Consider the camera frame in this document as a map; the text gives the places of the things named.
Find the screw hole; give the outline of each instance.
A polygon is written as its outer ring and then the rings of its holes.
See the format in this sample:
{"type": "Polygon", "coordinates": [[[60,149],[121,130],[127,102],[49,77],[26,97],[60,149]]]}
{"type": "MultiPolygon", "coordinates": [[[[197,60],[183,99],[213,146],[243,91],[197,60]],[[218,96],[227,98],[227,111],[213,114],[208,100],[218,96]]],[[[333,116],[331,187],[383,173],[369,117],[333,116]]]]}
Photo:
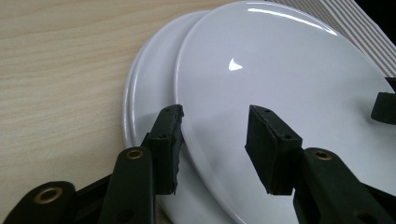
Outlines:
{"type": "Polygon", "coordinates": [[[366,213],[366,212],[359,212],[359,213],[356,215],[356,217],[357,217],[360,221],[362,221],[362,222],[364,222],[364,223],[367,223],[367,224],[376,224],[376,223],[378,223],[375,217],[373,217],[372,215],[370,215],[370,214],[368,214],[368,213],[366,213]]]}
{"type": "Polygon", "coordinates": [[[143,156],[142,150],[132,150],[126,153],[126,158],[130,160],[136,160],[143,156]]]}
{"type": "Polygon", "coordinates": [[[134,211],[131,209],[124,210],[117,214],[117,222],[118,223],[126,223],[129,222],[134,217],[134,211]]]}
{"type": "Polygon", "coordinates": [[[59,187],[49,187],[46,189],[41,190],[35,196],[35,203],[38,204],[45,204],[45,203],[52,203],[56,199],[58,199],[64,191],[62,188],[59,187]]]}
{"type": "Polygon", "coordinates": [[[324,161],[329,161],[332,159],[332,155],[325,151],[315,151],[314,155],[316,158],[324,161]]]}

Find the wooden table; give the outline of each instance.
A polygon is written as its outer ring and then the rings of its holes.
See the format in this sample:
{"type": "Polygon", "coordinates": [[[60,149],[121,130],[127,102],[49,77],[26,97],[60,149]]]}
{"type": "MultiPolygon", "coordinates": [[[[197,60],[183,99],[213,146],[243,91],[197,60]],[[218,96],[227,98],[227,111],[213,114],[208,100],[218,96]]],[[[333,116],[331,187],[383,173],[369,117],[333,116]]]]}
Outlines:
{"type": "Polygon", "coordinates": [[[2,1],[0,221],[41,184],[81,189],[110,174],[137,51],[170,20],[227,2],[2,1]]]}

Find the white plate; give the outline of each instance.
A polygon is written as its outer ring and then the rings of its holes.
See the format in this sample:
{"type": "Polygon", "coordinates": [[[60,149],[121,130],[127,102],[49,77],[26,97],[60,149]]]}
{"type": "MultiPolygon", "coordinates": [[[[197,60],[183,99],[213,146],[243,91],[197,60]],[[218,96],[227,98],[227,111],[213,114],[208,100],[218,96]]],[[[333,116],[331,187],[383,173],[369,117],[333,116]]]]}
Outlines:
{"type": "MultiPolygon", "coordinates": [[[[140,146],[160,110],[173,104],[177,53],[190,28],[207,11],[194,12],[165,25],[139,51],[127,77],[123,99],[123,130],[127,147],[140,146]]],[[[157,196],[174,223],[233,223],[207,191],[191,165],[187,149],[180,152],[176,195],[157,196]]]]}
{"type": "Polygon", "coordinates": [[[176,102],[198,173],[239,223],[296,223],[292,197],[267,195],[245,151],[248,106],[274,110],[304,148],[337,153],[360,181],[396,194],[396,129],[370,119],[375,64],[323,22],[267,2],[232,3],[191,28],[176,102]]]}

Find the brass screw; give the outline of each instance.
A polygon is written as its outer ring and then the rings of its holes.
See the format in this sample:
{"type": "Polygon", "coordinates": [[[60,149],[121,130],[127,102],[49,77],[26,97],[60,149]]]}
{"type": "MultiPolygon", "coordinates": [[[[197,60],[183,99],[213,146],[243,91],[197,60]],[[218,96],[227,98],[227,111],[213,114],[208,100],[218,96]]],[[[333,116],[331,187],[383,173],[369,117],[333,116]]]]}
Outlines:
{"type": "Polygon", "coordinates": [[[135,149],[135,150],[129,151],[126,154],[126,158],[128,158],[129,160],[136,160],[136,159],[139,159],[142,156],[143,156],[143,151],[139,150],[139,149],[135,149]]]}
{"type": "Polygon", "coordinates": [[[323,161],[329,161],[332,159],[332,155],[325,151],[314,151],[314,156],[323,161]]]}
{"type": "Polygon", "coordinates": [[[53,201],[58,199],[63,192],[64,191],[62,190],[62,188],[59,187],[49,187],[43,189],[35,196],[35,203],[38,204],[52,203],[53,201]]]}

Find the ceramic plate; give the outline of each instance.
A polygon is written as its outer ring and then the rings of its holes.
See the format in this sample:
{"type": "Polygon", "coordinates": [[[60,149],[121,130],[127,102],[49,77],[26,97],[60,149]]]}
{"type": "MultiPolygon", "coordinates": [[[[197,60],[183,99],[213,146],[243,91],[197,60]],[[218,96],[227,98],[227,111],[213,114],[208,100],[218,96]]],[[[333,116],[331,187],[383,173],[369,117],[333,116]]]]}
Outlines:
{"type": "MultiPolygon", "coordinates": [[[[183,38],[206,11],[194,12],[165,25],[140,50],[127,77],[123,130],[127,147],[140,146],[160,110],[173,104],[173,75],[183,38]]],[[[180,152],[177,194],[157,196],[174,223],[233,223],[207,191],[191,165],[187,149],[180,152]]]]}
{"type": "Polygon", "coordinates": [[[267,195],[245,151],[248,107],[274,110],[304,148],[337,153],[358,179],[396,194],[396,129],[370,118],[375,64],[323,22],[290,7],[239,2],[191,28],[177,59],[176,102],[198,173],[239,223],[297,223],[292,197],[267,195]]]}

